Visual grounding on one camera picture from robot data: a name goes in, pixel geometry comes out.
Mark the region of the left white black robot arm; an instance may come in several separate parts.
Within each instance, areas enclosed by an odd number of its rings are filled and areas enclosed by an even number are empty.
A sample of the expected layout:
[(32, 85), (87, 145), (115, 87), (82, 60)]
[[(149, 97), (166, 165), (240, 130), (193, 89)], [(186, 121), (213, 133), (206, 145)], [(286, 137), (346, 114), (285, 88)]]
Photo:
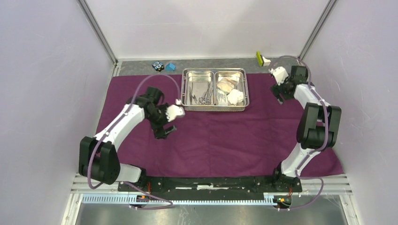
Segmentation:
[(136, 191), (147, 186), (143, 169), (121, 163), (118, 150), (130, 132), (144, 120), (148, 120), (156, 139), (165, 139), (176, 130), (167, 124), (185, 115), (182, 101), (174, 104), (160, 104), (164, 93), (155, 87), (148, 87), (140, 96), (129, 98), (121, 112), (103, 130), (93, 137), (85, 136), (80, 141), (78, 173), (100, 184), (111, 185), (117, 181), (129, 182)]

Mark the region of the blue small block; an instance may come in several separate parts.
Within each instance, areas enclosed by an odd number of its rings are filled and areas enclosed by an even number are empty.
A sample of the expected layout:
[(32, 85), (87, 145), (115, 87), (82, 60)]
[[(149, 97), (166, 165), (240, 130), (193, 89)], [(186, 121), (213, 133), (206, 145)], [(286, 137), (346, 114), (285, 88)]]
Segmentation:
[(165, 66), (165, 70), (166, 70), (166, 71), (175, 71), (175, 70), (176, 70), (176, 66), (175, 66), (174, 63), (168, 63), (168, 64)]

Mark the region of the metal instrument tray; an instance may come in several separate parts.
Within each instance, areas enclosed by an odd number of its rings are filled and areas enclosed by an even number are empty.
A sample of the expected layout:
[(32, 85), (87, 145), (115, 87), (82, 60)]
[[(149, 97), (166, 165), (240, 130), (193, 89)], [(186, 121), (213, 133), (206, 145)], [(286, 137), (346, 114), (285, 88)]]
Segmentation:
[[(243, 105), (219, 106), (216, 104), (216, 83), (223, 77), (240, 79), (239, 91), (245, 99)], [(188, 88), (192, 87), (197, 99), (206, 91), (208, 83), (213, 85), (212, 103), (210, 105), (191, 105)], [(187, 68), (183, 71), (181, 87), (182, 104), (187, 111), (197, 112), (240, 112), (250, 103), (246, 72), (243, 68)]]

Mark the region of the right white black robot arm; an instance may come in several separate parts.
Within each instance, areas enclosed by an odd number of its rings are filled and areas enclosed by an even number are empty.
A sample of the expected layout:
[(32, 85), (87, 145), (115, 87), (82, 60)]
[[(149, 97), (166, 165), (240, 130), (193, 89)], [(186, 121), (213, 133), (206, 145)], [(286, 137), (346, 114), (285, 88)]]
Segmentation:
[(276, 191), (297, 186), (301, 171), (317, 155), (337, 142), (342, 109), (329, 104), (317, 92), (310, 81), (305, 66), (271, 68), (276, 83), (270, 88), (277, 101), (295, 99), (303, 107), (303, 114), (296, 131), (297, 144), (289, 156), (273, 171), (271, 186)]

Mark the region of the beige gauze roll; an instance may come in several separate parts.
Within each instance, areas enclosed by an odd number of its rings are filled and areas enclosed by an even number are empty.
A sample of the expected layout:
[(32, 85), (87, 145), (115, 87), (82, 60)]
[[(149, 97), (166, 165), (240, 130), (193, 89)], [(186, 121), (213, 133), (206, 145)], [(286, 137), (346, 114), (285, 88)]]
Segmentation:
[(236, 77), (232, 78), (223, 77), (216, 83), (216, 87), (220, 91), (228, 94), (232, 90), (239, 90), (238, 87), (239, 84), (240, 84), (240, 79), (237, 79)]

